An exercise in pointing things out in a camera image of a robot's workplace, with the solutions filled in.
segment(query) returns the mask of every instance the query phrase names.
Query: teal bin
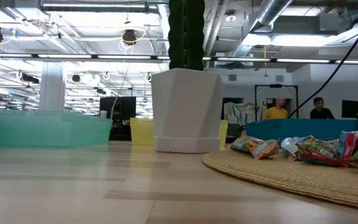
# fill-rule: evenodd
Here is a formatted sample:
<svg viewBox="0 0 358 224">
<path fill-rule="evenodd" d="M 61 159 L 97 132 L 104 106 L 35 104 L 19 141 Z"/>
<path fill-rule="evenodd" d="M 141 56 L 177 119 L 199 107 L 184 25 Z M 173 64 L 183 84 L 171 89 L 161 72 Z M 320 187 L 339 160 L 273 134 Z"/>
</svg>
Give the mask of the teal bin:
<svg viewBox="0 0 358 224">
<path fill-rule="evenodd" d="M 271 119 L 249 123 L 246 126 L 248 136 L 261 140 L 313 135 L 318 139 L 339 138 L 342 131 L 357 131 L 357 120 L 341 119 Z"/>
<path fill-rule="evenodd" d="M 0 146 L 73 147 L 103 144 L 111 120 L 63 111 L 0 110 Z"/>
</svg>

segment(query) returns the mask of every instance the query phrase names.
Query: wall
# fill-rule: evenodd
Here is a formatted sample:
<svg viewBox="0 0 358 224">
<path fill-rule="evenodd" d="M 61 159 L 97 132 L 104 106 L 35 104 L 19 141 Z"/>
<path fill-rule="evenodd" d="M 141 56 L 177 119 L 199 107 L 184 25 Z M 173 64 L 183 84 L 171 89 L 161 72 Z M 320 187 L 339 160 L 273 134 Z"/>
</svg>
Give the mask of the wall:
<svg viewBox="0 0 358 224">
<path fill-rule="evenodd" d="M 293 84 L 300 86 L 300 96 L 302 96 L 300 102 L 321 87 L 336 66 L 306 65 L 293 72 Z M 343 65 L 328 85 L 316 96 L 324 99 L 325 107 L 333 112 L 335 118 L 342 118 L 342 100 L 358 101 L 358 65 Z M 300 110 L 300 117 L 309 118 L 309 112 L 313 108 L 313 102 L 310 101 Z"/>
<path fill-rule="evenodd" d="M 276 84 L 275 76 L 284 75 L 284 82 L 280 83 L 282 85 L 291 85 L 291 74 L 287 73 L 285 69 L 268 69 L 268 77 L 264 77 L 265 70 L 260 69 L 258 71 L 252 69 L 235 69 L 235 70 L 226 70 L 226 69 L 216 69 L 210 68 L 209 72 L 214 72 L 220 74 L 223 83 L 224 91 L 223 97 L 230 98 L 243 98 L 244 102 L 254 102 L 255 101 L 255 85 L 269 85 Z M 229 82 L 228 75 L 237 75 L 237 81 Z M 261 103 L 265 101 L 266 98 L 290 98 L 295 99 L 290 91 L 286 88 L 282 89 L 271 89 L 267 87 L 258 87 L 258 102 Z"/>
</svg>

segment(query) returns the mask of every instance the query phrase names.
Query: person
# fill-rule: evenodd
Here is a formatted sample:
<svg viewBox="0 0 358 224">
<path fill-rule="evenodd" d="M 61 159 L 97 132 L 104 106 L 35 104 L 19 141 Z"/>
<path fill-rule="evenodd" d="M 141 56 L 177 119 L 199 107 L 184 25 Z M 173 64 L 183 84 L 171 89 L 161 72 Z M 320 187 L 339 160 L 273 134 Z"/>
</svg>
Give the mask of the person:
<svg viewBox="0 0 358 224">
<path fill-rule="evenodd" d="M 276 106 L 269 108 L 265 112 L 264 119 L 285 119 L 288 117 L 288 112 L 284 109 L 285 107 L 285 99 L 277 98 Z"/>
<path fill-rule="evenodd" d="M 314 109 L 310 111 L 310 119 L 335 119 L 331 111 L 324 108 L 324 100 L 316 97 L 313 100 Z"/>
</svg>

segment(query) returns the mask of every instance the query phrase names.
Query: round jute rug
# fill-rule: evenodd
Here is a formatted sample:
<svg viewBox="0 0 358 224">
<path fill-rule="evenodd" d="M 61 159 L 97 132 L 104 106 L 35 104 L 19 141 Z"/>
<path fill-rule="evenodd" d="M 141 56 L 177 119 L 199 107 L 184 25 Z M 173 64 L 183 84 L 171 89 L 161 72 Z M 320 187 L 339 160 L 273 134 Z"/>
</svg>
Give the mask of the round jute rug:
<svg viewBox="0 0 358 224">
<path fill-rule="evenodd" d="M 358 169 L 253 159 L 237 151 L 205 154 L 203 162 L 233 176 L 290 192 L 358 207 Z"/>
</svg>

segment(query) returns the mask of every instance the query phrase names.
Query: cactus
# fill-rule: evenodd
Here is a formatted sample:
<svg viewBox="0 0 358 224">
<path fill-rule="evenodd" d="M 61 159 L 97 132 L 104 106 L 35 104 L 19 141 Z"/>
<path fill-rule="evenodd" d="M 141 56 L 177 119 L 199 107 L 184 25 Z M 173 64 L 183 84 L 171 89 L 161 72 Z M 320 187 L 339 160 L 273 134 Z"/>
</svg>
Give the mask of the cactus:
<svg viewBox="0 0 358 224">
<path fill-rule="evenodd" d="M 170 69 L 203 70 L 204 0 L 170 0 Z"/>
</svg>

